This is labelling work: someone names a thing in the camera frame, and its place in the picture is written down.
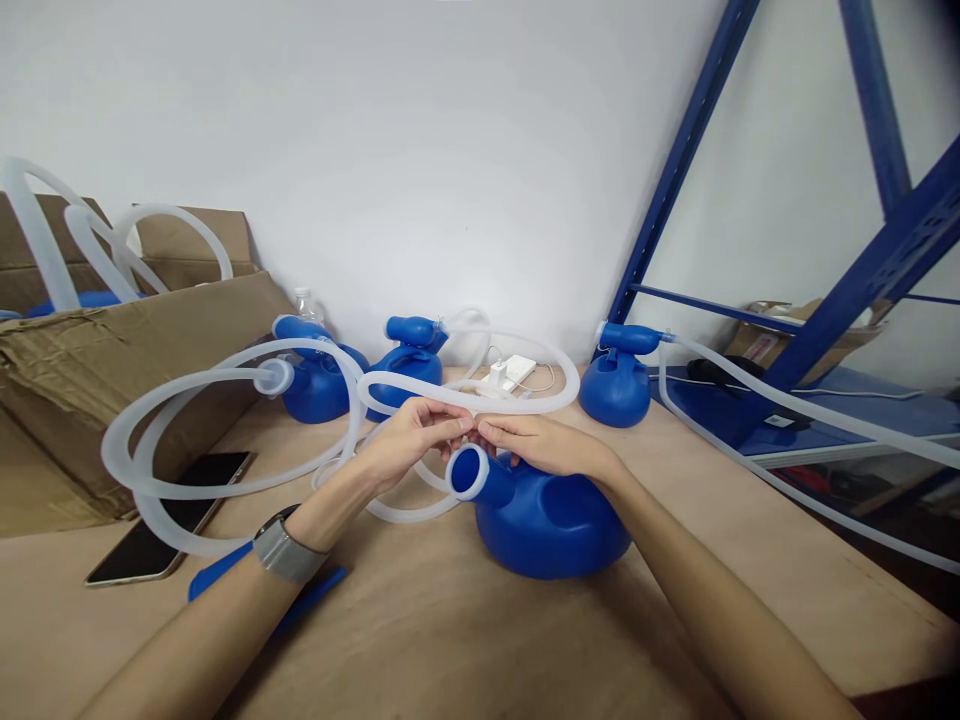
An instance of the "cardboard box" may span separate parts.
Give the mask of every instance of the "cardboard box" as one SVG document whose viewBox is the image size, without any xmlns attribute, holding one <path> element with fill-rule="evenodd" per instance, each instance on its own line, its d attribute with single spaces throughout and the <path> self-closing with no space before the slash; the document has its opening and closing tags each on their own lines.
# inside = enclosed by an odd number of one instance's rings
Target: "cardboard box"
<svg viewBox="0 0 960 720">
<path fill-rule="evenodd" d="M 747 310 L 750 312 L 772 315 L 782 320 L 793 320 L 798 326 L 810 319 L 814 311 L 820 306 L 822 298 L 818 298 L 807 303 L 802 307 L 794 307 L 790 303 L 779 300 L 758 300 L 751 303 Z M 830 350 L 820 358 L 816 365 L 811 368 L 800 385 L 809 385 L 819 380 L 832 370 L 857 348 L 861 348 L 873 340 L 883 331 L 883 326 L 878 325 L 882 312 L 871 314 L 864 318 L 864 322 L 851 327 L 843 336 L 837 340 Z M 737 327 L 737 334 L 724 350 L 724 355 L 739 355 L 748 360 L 753 360 L 763 368 L 769 368 L 773 365 L 784 348 L 790 343 L 791 336 L 776 330 L 754 325 L 753 323 L 740 322 Z"/>
<path fill-rule="evenodd" d="M 63 223 L 66 202 L 39 197 L 77 289 L 105 289 Z M 144 260 L 172 292 L 0 322 L 0 536 L 86 527 L 129 514 L 129 492 L 100 462 L 103 433 L 117 414 L 158 385 L 209 369 L 265 339 L 274 318 L 291 312 L 284 293 L 250 259 L 242 213 L 186 209 L 223 242 L 232 280 L 219 281 L 216 261 L 192 229 L 156 216 L 137 228 Z M 46 299 L 0 195 L 0 308 L 24 312 Z M 155 474 L 178 477 L 257 397 L 250 383 L 204 390 L 168 429 Z"/>
</svg>

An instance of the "blue nozzle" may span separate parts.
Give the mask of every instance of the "blue nozzle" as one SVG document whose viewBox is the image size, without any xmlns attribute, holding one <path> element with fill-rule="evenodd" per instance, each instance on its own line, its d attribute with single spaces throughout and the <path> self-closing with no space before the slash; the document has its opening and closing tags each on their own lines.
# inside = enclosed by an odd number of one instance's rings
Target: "blue nozzle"
<svg viewBox="0 0 960 720">
<path fill-rule="evenodd" d="M 457 500 L 504 507 L 513 500 L 516 483 L 510 470 L 479 445 L 465 443 L 447 463 L 447 488 Z"/>
<path fill-rule="evenodd" d="M 390 318 L 384 328 L 384 335 L 391 340 L 424 348 L 432 353 L 436 353 L 447 341 L 447 334 L 440 329 L 439 322 L 418 316 Z"/>
<path fill-rule="evenodd" d="M 330 333 L 326 328 L 317 323 L 301 320 L 296 315 L 281 315 L 273 321 L 273 336 L 277 340 L 289 340 L 291 338 L 310 338 L 311 340 L 320 340 L 325 338 L 332 341 Z M 319 360 L 323 353 L 313 348 L 295 348 L 295 351 L 304 360 Z"/>
<path fill-rule="evenodd" d="M 663 333 L 643 325 L 617 325 L 604 322 L 597 328 L 597 344 L 616 348 L 631 355 L 648 355 L 657 349 Z"/>
</svg>

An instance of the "wristwatch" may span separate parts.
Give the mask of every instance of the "wristwatch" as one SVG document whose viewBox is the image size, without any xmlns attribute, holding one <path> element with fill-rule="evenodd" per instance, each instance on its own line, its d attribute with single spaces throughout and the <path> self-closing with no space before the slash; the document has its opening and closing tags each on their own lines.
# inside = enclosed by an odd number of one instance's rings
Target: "wristwatch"
<svg viewBox="0 0 960 720">
<path fill-rule="evenodd" d="M 267 520 L 253 538 L 253 551 L 264 568 L 296 585 L 303 585 L 313 579 L 329 553 L 314 552 L 287 535 L 283 521 L 298 507 L 299 504 L 291 505 Z"/>
</svg>

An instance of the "person's right arm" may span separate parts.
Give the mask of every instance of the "person's right arm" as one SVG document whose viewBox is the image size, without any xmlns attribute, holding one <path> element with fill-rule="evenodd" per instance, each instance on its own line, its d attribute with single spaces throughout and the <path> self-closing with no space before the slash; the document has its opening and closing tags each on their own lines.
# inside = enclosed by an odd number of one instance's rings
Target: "person's right arm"
<svg viewBox="0 0 960 720">
<path fill-rule="evenodd" d="M 538 416 L 477 417 L 479 441 L 556 475 L 591 478 L 616 509 L 687 632 L 749 718 L 859 713 L 786 626 L 633 476 L 609 447 Z"/>
</svg>

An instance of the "black phone screen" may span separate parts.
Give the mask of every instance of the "black phone screen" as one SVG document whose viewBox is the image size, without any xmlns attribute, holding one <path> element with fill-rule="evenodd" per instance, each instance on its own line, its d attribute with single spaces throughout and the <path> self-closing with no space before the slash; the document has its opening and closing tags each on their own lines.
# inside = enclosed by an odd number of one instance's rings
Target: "black phone screen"
<svg viewBox="0 0 960 720">
<path fill-rule="evenodd" d="M 251 453 L 215 453 L 198 458 L 177 481 L 179 485 L 229 485 L 240 479 Z M 220 502 L 210 500 L 161 500 L 170 517 L 190 532 L 196 532 Z M 180 555 L 140 520 L 123 540 L 90 573 L 88 585 L 127 578 L 149 578 L 162 574 Z"/>
</svg>

